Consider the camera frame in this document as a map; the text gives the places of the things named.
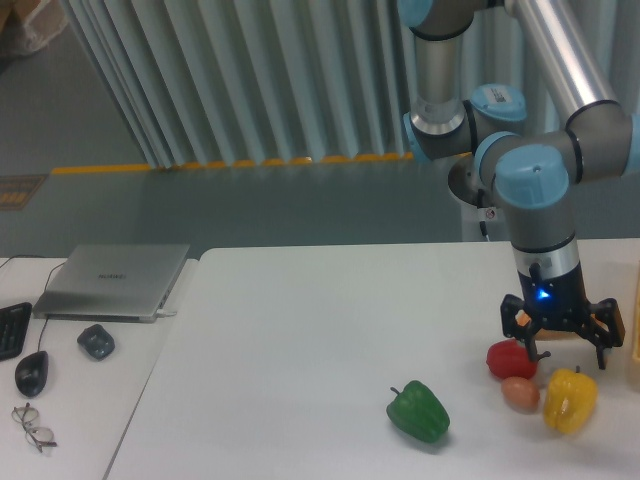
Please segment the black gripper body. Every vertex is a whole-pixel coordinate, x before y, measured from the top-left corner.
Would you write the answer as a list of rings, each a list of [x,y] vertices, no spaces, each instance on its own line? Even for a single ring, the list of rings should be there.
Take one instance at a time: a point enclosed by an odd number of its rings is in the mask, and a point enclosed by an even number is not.
[[[582,267],[543,279],[539,267],[534,274],[518,273],[524,301],[524,312],[535,325],[547,330],[575,332],[577,311],[587,302]]]

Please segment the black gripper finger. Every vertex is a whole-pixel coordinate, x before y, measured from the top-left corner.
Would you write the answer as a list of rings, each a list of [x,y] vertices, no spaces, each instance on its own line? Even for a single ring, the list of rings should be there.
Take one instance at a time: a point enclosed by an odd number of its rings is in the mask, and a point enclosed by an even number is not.
[[[607,351],[622,347],[625,339],[618,302],[614,298],[587,302],[577,311],[576,322],[576,333],[595,347],[598,368],[605,370]]]
[[[515,339],[524,345],[530,361],[540,361],[545,353],[540,354],[536,346],[535,334],[539,327],[532,320],[524,325],[517,321],[518,314],[524,312],[524,306],[524,301],[512,294],[503,298],[500,305],[502,332],[506,338]]]

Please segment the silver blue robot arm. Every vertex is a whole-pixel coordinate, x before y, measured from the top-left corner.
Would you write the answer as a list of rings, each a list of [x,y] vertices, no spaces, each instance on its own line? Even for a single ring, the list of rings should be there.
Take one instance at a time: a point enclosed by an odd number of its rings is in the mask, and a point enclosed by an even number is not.
[[[417,98],[404,117],[414,156],[473,157],[471,178],[505,216],[522,293],[500,306],[506,337],[532,361],[541,330],[591,343],[599,364],[620,347],[625,328],[613,299],[586,296],[569,190],[639,168],[639,119],[618,103],[565,1],[507,1],[559,113],[559,130],[526,136],[525,100],[501,84],[461,99],[460,41],[488,1],[402,1],[402,23],[415,36]]]

